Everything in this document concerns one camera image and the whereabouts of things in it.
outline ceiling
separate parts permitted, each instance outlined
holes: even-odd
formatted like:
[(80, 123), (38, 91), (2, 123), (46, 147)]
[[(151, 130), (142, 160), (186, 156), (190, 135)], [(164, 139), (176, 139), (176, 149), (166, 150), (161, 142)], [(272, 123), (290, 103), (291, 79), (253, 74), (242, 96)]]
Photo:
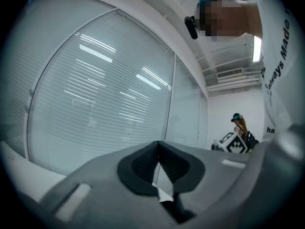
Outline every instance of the ceiling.
[(201, 66), (207, 87), (218, 87), (216, 74), (232, 69), (243, 68), (245, 77), (259, 78), (263, 62), (262, 56), (259, 62), (252, 61), (253, 36), (244, 35), (228, 42), (212, 42), (211, 39), (203, 36), (193, 40), (184, 24), (184, 18), (193, 15), (198, 0), (144, 1), (159, 11), (183, 36)]

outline woman with long orange hair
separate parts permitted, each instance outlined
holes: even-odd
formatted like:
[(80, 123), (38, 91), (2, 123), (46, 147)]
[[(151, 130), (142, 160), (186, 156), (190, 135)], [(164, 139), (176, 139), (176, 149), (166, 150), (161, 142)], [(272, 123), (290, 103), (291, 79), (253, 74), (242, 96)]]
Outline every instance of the woman with long orange hair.
[(234, 122), (236, 126), (234, 127), (234, 131), (244, 139), (247, 130), (246, 122), (241, 114), (235, 113), (233, 115), (233, 119), (231, 122)]

